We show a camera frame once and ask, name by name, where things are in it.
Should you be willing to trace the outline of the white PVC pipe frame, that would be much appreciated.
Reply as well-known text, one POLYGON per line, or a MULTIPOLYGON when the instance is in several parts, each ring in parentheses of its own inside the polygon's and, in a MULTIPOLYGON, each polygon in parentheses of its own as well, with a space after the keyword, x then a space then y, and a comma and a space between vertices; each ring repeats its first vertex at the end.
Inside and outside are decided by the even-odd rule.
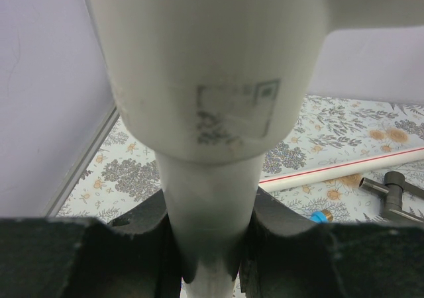
POLYGON ((423 24, 423 0, 85 0, 113 97, 156 157, 189 297, 230 297, 264 156, 327 35, 423 24))

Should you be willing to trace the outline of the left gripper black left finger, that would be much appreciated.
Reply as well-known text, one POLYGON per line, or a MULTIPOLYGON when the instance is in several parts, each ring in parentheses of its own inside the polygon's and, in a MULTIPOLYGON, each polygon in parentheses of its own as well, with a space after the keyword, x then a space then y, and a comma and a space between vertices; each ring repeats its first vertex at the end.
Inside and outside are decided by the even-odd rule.
POLYGON ((1 220, 2 297, 179 297, 181 282, 161 191, 108 224, 1 220))

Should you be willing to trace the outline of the dark bronze long faucet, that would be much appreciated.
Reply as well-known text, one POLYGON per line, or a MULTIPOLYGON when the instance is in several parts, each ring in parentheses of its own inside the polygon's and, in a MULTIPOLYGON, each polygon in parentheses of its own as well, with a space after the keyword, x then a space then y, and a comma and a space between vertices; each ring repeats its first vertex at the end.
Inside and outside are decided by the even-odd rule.
POLYGON ((384 182, 378 183, 363 177, 359 188, 380 200, 380 216, 395 223, 414 223, 423 225, 423 219, 403 210, 403 193, 408 192, 423 199, 423 190, 405 181, 400 172, 390 171, 384 175, 384 182))

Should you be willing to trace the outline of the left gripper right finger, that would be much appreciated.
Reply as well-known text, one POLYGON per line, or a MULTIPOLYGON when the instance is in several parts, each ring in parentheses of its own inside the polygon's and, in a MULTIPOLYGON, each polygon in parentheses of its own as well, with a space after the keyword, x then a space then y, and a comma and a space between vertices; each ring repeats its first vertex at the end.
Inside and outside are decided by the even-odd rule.
POLYGON ((247 297, 422 297, 423 227, 315 223, 259 189, 239 277, 247 297))

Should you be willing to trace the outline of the floral patterned table mat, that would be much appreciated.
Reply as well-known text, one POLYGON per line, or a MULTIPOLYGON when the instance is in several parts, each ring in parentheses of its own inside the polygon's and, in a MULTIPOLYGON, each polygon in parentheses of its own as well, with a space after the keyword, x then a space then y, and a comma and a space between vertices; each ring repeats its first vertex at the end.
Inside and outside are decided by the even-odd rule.
POLYGON ((164 188, 191 218, 217 209, 228 226, 250 214, 260 185, 303 217, 328 210, 338 223, 380 222, 378 198, 359 184, 364 177, 380 182, 391 170, 423 187, 421 105, 308 95, 287 138, 262 157, 222 165, 155 156, 114 116, 57 214, 108 223, 164 188))

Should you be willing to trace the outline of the blue plastic faucet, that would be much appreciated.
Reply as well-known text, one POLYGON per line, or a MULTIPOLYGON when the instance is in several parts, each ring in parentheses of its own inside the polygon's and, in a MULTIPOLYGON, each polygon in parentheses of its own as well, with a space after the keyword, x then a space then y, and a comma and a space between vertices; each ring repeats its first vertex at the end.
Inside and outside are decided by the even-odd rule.
POLYGON ((331 223, 333 221, 333 215, 330 211, 324 209, 312 213, 310 219, 316 223, 331 223))

